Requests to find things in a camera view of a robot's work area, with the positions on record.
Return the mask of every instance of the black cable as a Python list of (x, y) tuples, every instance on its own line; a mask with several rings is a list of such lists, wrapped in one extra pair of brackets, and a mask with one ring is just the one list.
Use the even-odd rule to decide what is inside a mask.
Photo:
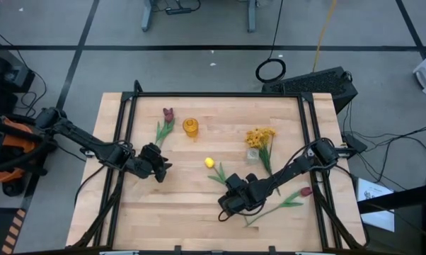
[(168, 0), (164, 0), (165, 2), (166, 2), (166, 7), (165, 8), (163, 8), (163, 9), (160, 9), (159, 8), (159, 6), (158, 6), (158, 3), (157, 2), (155, 2), (151, 7), (152, 7), (152, 12), (160, 12), (160, 11), (165, 11), (167, 8), (169, 8), (169, 3), (168, 3)]
[[(6, 41), (6, 43), (8, 43), (9, 45), (11, 45), (11, 46), (14, 46), (11, 42), (9, 42), (1, 33), (0, 33), (0, 38), (2, 38), (2, 40), (4, 40), (4, 41)], [(42, 95), (41, 96), (39, 96), (39, 97), (37, 97), (37, 94), (35, 93), (35, 92), (32, 92), (32, 91), (28, 91), (28, 92), (26, 92), (23, 96), (21, 96), (21, 103), (24, 105), (24, 107), (17, 107), (17, 108), (19, 108), (19, 109), (28, 109), (28, 111), (26, 112), (26, 117), (33, 117), (36, 113), (37, 113), (37, 111), (33, 108), (34, 107), (34, 105), (46, 94), (46, 92), (47, 92), (47, 85), (46, 85), (46, 82), (45, 82), (45, 80), (42, 78), (42, 76), (41, 75), (39, 75), (36, 71), (33, 71), (33, 70), (31, 70), (30, 68), (29, 68), (29, 66), (28, 66), (28, 64), (26, 63), (26, 61), (24, 60), (24, 58), (23, 58), (23, 56), (21, 55), (21, 52), (19, 51), (19, 50), (16, 50), (16, 52), (18, 53), (18, 56), (21, 58), (21, 61), (23, 62), (23, 64), (26, 66), (26, 68), (28, 68), (32, 73), (34, 73), (35, 75), (37, 75), (41, 80), (42, 80), (42, 82), (43, 82), (43, 85), (45, 86), (45, 90), (44, 90), (44, 92), (42, 93)], [(23, 101), (23, 98), (25, 97), (25, 96), (27, 96), (28, 94), (33, 94), (35, 97), (34, 97), (34, 99), (29, 103), (29, 104), (26, 104), (26, 103), (24, 103), (24, 101)]]
[(63, 152), (65, 152), (65, 153), (67, 153), (67, 154), (70, 154), (70, 155), (72, 155), (73, 157), (76, 157), (77, 159), (81, 160), (82, 162), (86, 162), (86, 160), (85, 160), (85, 159), (82, 159), (80, 156), (76, 155), (76, 154), (75, 154), (75, 153), (73, 153), (73, 152), (69, 152), (68, 150), (64, 149), (62, 146), (57, 145), (57, 147), (58, 147), (59, 149), (61, 149)]
[(98, 173), (100, 173), (100, 171), (105, 168), (105, 165), (102, 165), (97, 171), (94, 171), (93, 174), (91, 174), (89, 177), (87, 177), (86, 180), (83, 181), (83, 183), (81, 183), (81, 185), (79, 186), (78, 190), (76, 191), (76, 195), (74, 196), (74, 205), (76, 206), (76, 202), (78, 200), (78, 195), (79, 192), (81, 191), (81, 189), (83, 188), (84, 184), (86, 184), (90, 179), (92, 179), (95, 175), (97, 175)]
[[(349, 126), (350, 126), (350, 133), (351, 133), (351, 135), (352, 135), (352, 137), (354, 137), (354, 134), (355, 134), (355, 132), (353, 131), (353, 129), (352, 129), (352, 124), (351, 124), (351, 120), (352, 120), (352, 102), (350, 102), (350, 104), (348, 105), (348, 107), (347, 107), (347, 112), (346, 112), (346, 115), (345, 115), (345, 119), (344, 119), (344, 123), (343, 123), (343, 125), (342, 125), (342, 129), (344, 130), (344, 132), (345, 132), (345, 121), (347, 120), (347, 116), (348, 116), (348, 111), (350, 110), (350, 119), (349, 119)], [(378, 177), (375, 177), (375, 176), (373, 176), (372, 175), (372, 177), (374, 177), (376, 180), (374, 181), (374, 183), (376, 183), (376, 182), (381, 182), (381, 179), (382, 178), (385, 178), (385, 179), (388, 179), (390, 182), (392, 182), (392, 183), (394, 183), (394, 184), (396, 184), (397, 186), (399, 186), (399, 187), (401, 187), (401, 188), (403, 188), (404, 190), (406, 190), (406, 188), (404, 188), (404, 187), (402, 187), (400, 184), (398, 184), (398, 183), (396, 183), (396, 182), (394, 182), (394, 181), (392, 181), (391, 179), (389, 179), (389, 178), (387, 178), (387, 177), (385, 177), (384, 176), (384, 170), (385, 170), (385, 168), (386, 168), (386, 162), (387, 162), (387, 159), (388, 159), (388, 153), (389, 153), (389, 148), (390, 148), (390, 146), (391, 146), (391, 144), (392, 144), (392, 142), (395, 142), (396, 140), (399, 140), (399, 139), (410, 139), (410, 140), (414, 140), (414, 141), (416, 141), (417, 143), (419, 143), (425, 150), (426, 150), (426, 146), (425, 146), (425, 144), (423, 143), (423, 142), (421, 142), (420, 140), (418, 140), (418, 139), (416, 139), (416, 138), (413, 138), (413, 137), (409, 137), (409, 135), (414, 135), (414, 134), (416, 134), (416, 133), (418, 133), (418, 132), (424, 132), (424, 131), (426, 131), (426, 126), (425, 127), (422, 127), (422, 128), (420, 128), (420, 129), (418, 129), (418, 130), (414, 130), (414, 131), (412, 131), (412, 132), (409, 132), (409, 133), (406, 133), (406, 134), (403, 134), (403, 135), (397, 135), (397, 134), (391, 134), (391, 133), (385, 133), (385, 134), (382, 134), (382, 135), (377, 135), (377, 136), (368, 136), (368, 135), (363, 135), (363, 134), (360, 134), (360, 133), (358, 133), (357, 132), (357, 134), (358, 134), (358, 136), (360, 136), (361, 138), (363, 138), (364, 140), (366, 140), (366, 141), (368, 141), (368, 142), (371, 142), (373, 145), (374, 145), (374, 147), (373, 148), (371, 148), (371, 149), (367, 149), (365, 152), (370, 152), (370, 151), (372, 151), (372, 150), (374, 150), (374, 149), (376, 149), (377, 147), (380, 147), (380, 146), (384, 146), (384, 145), (386, 145), (387, 147), (386, 147), (386, 151), (385, 151), (385, 154), (384, 154), (384, 159), (383, 159), (383, 166), (382, 166), (382, 168), (381, 168), (381, 171), (380, 172), (377, 172), (377, 171), (375, 171), (374, 170), (374, 168), (367, 162), (367, 164), (368, 165), (370, 165), (370, 167), (374, 170), (374, 172), (376, 173), (376, 174), (378, 174)], [(378, 137), (383, 137), (383, 136), (386, 136), (386, 135), (391, 135), (391, 136), (394, 136), (394, 137), (392, 137), (392, 138), (390, 138), (390, 139), (387, 139), (387, 140), (384, 140), (383, 142), (380, 142), (380, 143), (378, 143), (378, 144), (375, 144), (374, 142), (372, 142), (371, 140), (369, 140), (369, 139), (367, 139), (367, 138), (378, 138)]]
[(411, 222), (409, 222), (408, 220), (406, 220), (402, 215), (400, 215), (399, 213), (397, 213), (397, 212), (393, 212), (393, 211), (391, 211), (391, 210), (388, 210), (388, 209), (386, 209), (386, 208), (383, 208), (383, 207), (381, 207), (381, 206), (379, 206), (379, 205), (374, 205), (373, 203), (369, 203), (369, 202), (367, 202), (367, 201), (365, 201), (365, 200), (363, 200), (362, 201), (363, 203), (365, 203), (365, 204), (367, 204), (367, 205), (370, 205), (370, 206), (373, 206), (373, 207), (375, 207), (375, 208), (378, 208), (378, 209), (380, 209), (380, 210), (385, 210), (386, 212), (390, 212), (390, 213), (392, 213), (393, 215), (395, 215), (395, 216), (397, 216), (399, 219), (401, 219), (402, 221), (404, 221), (406, 224), (408, 224), (408, 225), (410, 225), (414, 230), (417, 230), (420, 234), (422, 234), (423, 236), (425, 236), (426, 237), (426, 231), (424, 231), (423, 229), (421, 229), (421, 228), (419, 228), (419, 227), (416, 227), (413, 223), (411, 223)]
[(337, 167), (338, 169), (340, 169), (344, 173), (346, 173), (350, 177), (350, 179), (352, 179), (352, 181), (355, 179), (355, 176), (352, 173), (350, 173), (347, 169), (345, 169), (345, 168), (343, 168), (343, 167), (341, 167), (339, 165), (335, 165), (334, 167)]
[(227, 221), (230, 217), (232, 217), (231, 215), (227, 215), (227, 217), (225, 218), (225, 219), (221, 219), (221, 215), (223, 214), (223, 213), (225, 213), (226, 211), (225, 210), (222, 210), (220, 213), (219, 213), (219, 215), (218, 215), (218, 221), (219, 222), (225, 222), (225, 221)]
[(50, 145), (50, 137), (45, 136), (43, 138), (43, 141), (33, 150), (30, 152), (25, 153), (22, 156), (16, 157), (14, 159), (11, 159), (10, 161), (7, 161), (5, 163), (0, 164), (0, 171), (5, 171), (7, 169), (13, 168), (15, 166), (18, 166), (22, 163), (29, 162), (30, 160), (35, 159), (39, 155), (47, 152), (47, 147)]
[(362, 223), (362, 229), (364, 230), (364, 238), (366, 239), (366, 242), (364, 245), (362, 245), (364, 248), (367, 248), (370, 244), (370, 235), (369, 235), (369, 230), (367, 229), (367, 226), (364, 224), (364, 222), (362, 221), (362, 216), (359, 216), (361, 218), (361, 223)]
[(233, 213), (236, 213), (237, 215), (241, 215), (241, 216), (255, 216), (258, 213), (260, 213), (263, 210), (263, 207), (265, 206), (265, 202), (262, 203), (262, 205), (260, 205), (259, 209), (257, 210), (257, 212), (252, 212), (252, 213), (242, 213), (242, 212), (236, 212), (234, 210), (231, 210)]
[[(277, 31), (279, 30), (279, 22), (280, 22), (280, 19), (281, 19), (281, 12), (282, 12), (282, 5), (284, 4), (284, 0), (281, 0), (281, 4), (280, 4), (280, 7), (279, 7), (279, 14), (277, 15), (277, 24), (276, 24), (276, 31), (275, 31), (275, 36), (274, 36), (274, 38), (273, 38), (273, 40), (272, 40), (272, 46), (271, 46), (271, 52), (270, 52), (270, 56), (262, 63), (262, 64), (259, 64), (258, 65), (258, 67), (257, 67), (257, 69), (255, 70), (255, 77), (259, 80), (259, 81), (261, 81), (261, 82), (263, 82), (264, 84), (266, 84), (266, 83), (270, 83), (270, 82), (274, 82), (274, 81), (279, 81), (280, 79), (282, 79), (282, 78), (284, 78), (284, 76), (285, 76), (285, 73), (286, 73), (286, 71), (287, 71), (287, 66), (285, 65), (285, 62), (284, 61), (282, 61), (282, 60), (280, 60), (280, 59), (272, 59), (271, 58), (271, 56), (272, 56), (272, 52), (273, 52), (273, 50), (275, 49), (275, 43), (276, 43), (276, 37), (277, 37)], [(281, 67), (282, 67), (282, 71), (281, 71), (281, 73), (279, 74), (279, 75), (277, 75), (275, 78), (272, 78), (272, 79), (264, 79), (264, 78), (262, 78), (261, 76), (260, 76), (260, 70), (262, 69), (262, 67), (264, 67), (266, 64), (268, 64), (268, 63), (271, 63), (271, 62), (276, 62), (276, 63), (279, 63), (280, 65), (281, 65)]]
[[(348, 117), (348, 114), (349, 114), (349, 112), (350, 112), (350, 118), (349, 118), (349, 126), (350, 126), (350, 134), (352, 135), (352, 137), (354, 137), (355, 136), (355, 133), (354, 133), (354, 131), (353, 131), (353, 129), (352, 129), (352, 123), (351, 123), (351, 115), (352, 115), (352, 104), (353, 104), (353, 102), (351, 101), (349, 104), (348, 104), (348, 106), (347, 106), (347, 112), (346, 112), (346, 115), (345, 115), (345, 118), (344, 118), (344, 120), (343, 120), (343, 124), (342, 124), (342, 131), (343, 132), (346, 132), (345, 131), (345, 123), (346, 123), (346, 121), (347, 121), (347, 117)], [(364, 167), (365, 167), (365, 169), (367, 170), (367, 172), (369, 172), (369, 174), (370, 174), (370, 176), (372, 176), (374, 179), (378, 179), (377, 177), (375, 177), (371, 172), (370, 172), (370, 170), (367, 168), (367, 166), (370, 166), (370, 168), (372, 169), (372, 171), (375, 173), (375, 174), (377, 174), (377, 175), (379, 175), (379, 174), (381, 174), (381, 173), (379, 173), (378, 171), (376, 171), (375, 170), (375, 168), (362, 156), (362, 154), (361, 153), (357, 153), (357, 156), (361, 159), (361, 161), (362, 161), (362, 163), (364, 164)], [(393, 183), (393, 184), (396, 184), (398, 187), (400, 187), (400, 188), (402, 188), (403, 190), (406, 190), (406, 188), (405, 187), (403, 187), (402, 185), (400, 185), (400, 184), (398, 184), (398, 183), (396, 183), (395, 181), (393, 181), (392, 179), (390, 179), (390, 178), (388, 178), (387, 176), (384, 176), (383, 174), (381, 174), (381, 176), (383, 177), (383, 178), (385, 178), (386, 180), (388, 180), (388, 181), (390, 181), (391, 183)], [(380, 181), (380, 183), (383, 185), (383, 186), (385, 186), (385, 187), (387, 187), (388, 188), (388, 186), (385, 184), (385, 183), (383, 183), (382, 181)]]
[(197, 11), (200, 9), (200, 7), (202, 6), (202, 3), (200, 3), (200, 0), (197, 0), (197, 2), (199, 3), (199, 5), (197, 6), (197, 8), (191, 9), (191, 11)]

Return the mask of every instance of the wooden tabletop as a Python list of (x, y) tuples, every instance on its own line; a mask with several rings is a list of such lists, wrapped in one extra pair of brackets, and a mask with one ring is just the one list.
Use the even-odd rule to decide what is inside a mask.
[[(115, 129), (120, 93), (105, 93), (93, 134), (111, 141)], [(322, 137), (329, 137), (336, 146), (342, 142), (338, 120), (330, 94), (314, 94), (318, 125)], [(125, 111), (125, 133), (129, 103)], [(153, 177), (139, 179), (125, 174), (120, 212), (118, 215), (114, 249), (267, 251), (321, 251), (313, 197), (297, 198), (304, 203), (295, 208), (282, 208), (260, 218), (250, 227), (243, 216), (235, 215), (226, 222), (218, 221), (221, 212), (217, 200), (226, 188), (209, 178), (214, 174), (204, 164), (206, 157), (222, 162), (226, 175), (237, 173), (244, 178), (254, 173), (266, 178), (262, 164), (246, 163), (246, 132), (258, 127), (273, 127), (274, 138), (271, 164), (274, 172), (281, 169), (288, 158), (304, 146), (299, 109), (294, 98), (138, 98), (131, 143), (134, 148), (154, 142), (156, 124), (163, 121), (162, 108), (173, 107), (175, 126), (164, 140), (162, 155), (173, 166), (163, 183)], [(305, 104), (310, 127), (309, 107)], [(186, 118), (199, 121), (196, 142), (182, 128)], [(339, 165), (348, 168), (345, 160)], [(100, 164), (89, 159), (83, 179)], [(88, 229), (98, 214), (103, 192), (105, 171), (90, 180), (79, 194), (67, 244), (73, 244)], [(338, 217), (355, 239), (365, 243), (364, 231), (357, 209), (355, 193), (348, 175), (333, 169), (330, 183)], [(300, 188), (310, 186), (309, 175), (300, 175), (280, 187), (281, 196), (273, 193), (263, 212), (281, 203)], [(334, 247), (330, 221), (325, 214), (329, 245)], [(102, 244), (109, 228), (105, 221)]]

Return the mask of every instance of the green leaf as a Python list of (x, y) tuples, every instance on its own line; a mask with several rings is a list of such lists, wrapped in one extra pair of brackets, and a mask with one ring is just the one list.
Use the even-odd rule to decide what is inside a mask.
[(219, 163), (219, 177), (224, 183), (226, 182), (226, 174), (224, 173), (224, 170), (222, 169), (222, 162)]
[(158, 125), (156, 126), (156, 139), (155, 139), (155, 143), (157, 143), (158, 142), (158, 140), (159, 140), (159, 136), (160, 136), (160, 134), (161, 134), (161, 130), (160, 130), (160, 125), (159, 125), (159, 121), (158, 121)]
[(208, 178), (210, 178), (211, 180), (214, 180), (214, 181), (217, 181), (217, 182), (219, 182), (220, 184), (222, 184), (222, 185), (224, 185), (224, 184), (226, 184), (225, 182), (223, 182), (219, 177), (217, 177), (217, 176), (208, 176)]
[[(258, 156), (262, 160), (263, 166), (265, 167), (265, 170), (268, 176), (271, 176), (272, 175), (271, 162), (270, 162), (270, 156), (268, 155), (268, 149), (266, 146), (258, 150)], [(277, 194), (280, 196), (281, 192), (279, 188), (276, 188), (276, 191), (277, 191)]]
[(270, 153), (268, 154), (268, 158), (270, 159), (271, 159), (271, 151), (272, 151), (272, 139), (273, 139), (273, 136), (271, 136)]
[(174, 124), (175, 124), (175, 118), (173, 118), (172, 121), (171, 121), (171, 123), (169, 123), (168, 129), (172, 130)]
[(299, 191), (294, 192), (288, 198), (285, 198), (285, 200), (284, 200), (283, 203), (290, 203), (292, 200), (294, 200), (295, 198), (299, 197), (300, 195), (301, 195), (301, 193)]
[(303, 205), (303, 203), (291, 202), (291, 203), (283, 203), (283, 204), (281, 204), (281, 207), (288, 208), (288, 207), (295, 207), (295, 206), (300, 206), (300, 205)]

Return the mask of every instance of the black floor stripe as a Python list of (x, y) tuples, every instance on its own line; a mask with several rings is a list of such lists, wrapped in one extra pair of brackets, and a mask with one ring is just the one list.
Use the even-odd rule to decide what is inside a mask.
[(422, 44), (422, 41), (419, 38), (418, 32), (416, 32), (413, 22), (411, 21), (411, 18), (408, 15), (408, 12), (406, 11), (405, 5), (403, 4), (402, 0), (396, 0), (396, 3), (398, 8), (400, 9), (400, 12), (402, 13), (403, 20), (405, 20), (405, 23), (408, 26), (408, 30), (410, 31), (410, 34), (414, 40), (414, 43), (419, 49), (420, 56), (423, 59), (426, 59), (426, 47), (424, 47), (424, 45)]
[[(0, 45), (0, 50), (97, 50), (97, 51), (177, 51), (177, 50), (271, 50), (271, 45)], [(316, 51), (315, 45), (276, 45), (275, 50)], [(420, 52), (424, 46), (321, 46), (322, 51)]]
[(40, 176), (37, 174), (33, 174), (30, 177), (30, 180), (28, 182), (28, 186), (26, 188), (26, 191), (24, 193), (24, 198), (21, 201), (21, 209), (25, 210), (26, 212), (29, 211), (30, 203), (32, 202), (35, 189), (37, 188), (38, 180), (40, 179)]
[(79, 59), (81, 58), (81, 54), (83, 52), (83, 46), (86, 44), (87, 35), (89, 30), (91, 29), (93, 18), (95, 17), (99, 2), (100, 0), (93, 0), (91, 11), (88, 14), (83, 33), (81, 34), (81, 38), (79, 39), (78, 47), (76, 49), (76, 52), (74, 53), (73, 60), (71, 61), (69, 72), (67, 74), (67, 77), (65, 78), (64, 86), (62, 87), (62, 90), (59, 95), (59, 100), (57, 100), (56, 107), (58, 109), (63, 109), (64, 107), (67, 95), (70, 90), (71, 82), (73, 81), (76, 68), (78, 67)]

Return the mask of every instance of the gray floor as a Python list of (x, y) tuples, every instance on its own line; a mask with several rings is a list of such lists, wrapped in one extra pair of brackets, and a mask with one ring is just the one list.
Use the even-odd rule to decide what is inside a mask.
[[(183, 0), (196, 6), (193, 0)], [(270, 45), (280, 0), (261, 1), (257, 31), (246, 32), (246, 3), (202, 0), (190, 15), (154, 13), (152, 27), (140, 30), (142, 1), (100, 0), (87, 45)], [(27, 0), (0, 3), (0, 33), (15, 45), (77, 45), (93, 0)], [(331, 0), (284, 2), (277, 45), (316, 45)], [(426, 0), (403, 0), (416, 31), (426, 46)], [(415, 46), (396, 1), (339, 1), (326, 31), (324, 45)], [(74, 51), (22, 51), (28, 65), (48, 84), (37, 108), (55, 106)], [(91, 132), (103, 92), (129, 91), (138, 79), (145, 91), (259, 91), (255, 68), (268, 51), (84, 51), (74, 74), (64, 110), (81, 128)], [(287, 63), (286, 77), (311, 71), (315, 52), (275, 51)], [(322, 52), (317, 70), (342, 66), (353, 74), (359, 91), (353, 101), (352, 126), (366, 135), (402, 133), (426, 125), (426, 95), (412, 70), (422, 61), (418, 52)], [(263, 70), (271, 76), (272, 67)], [(42, 93), (42, 82), (31, 90)], [(339, 115), (342, 121), (345, 112)], [(426, 145), (426, 132), (416, 135)], [(77, 146), (59, 141), (76, 152)], [(384, 151), (365, 154), (380, 171)], [(353, 174), (373, 181), (358, 158), (349, 161)], [(73, 213), (73, 199), (83, 162), (56, 152), (46, 162), (49, 174), (38, 183), (16, 251), (58, 249), (65, 245)], [(406, 188), (424, 184), (426, 153), (412, 141), (391, 148), (386, 175)], [(385, 181), (394, 190), (400, 188)], [(2, 195), (0, 207), (18, 207), (21, 197)], [(420, 209), (400, 210), (420, 225)], [(396, 220), (396, 233), (370, 228), (372, 246), (419, 254), (420, 235)]]

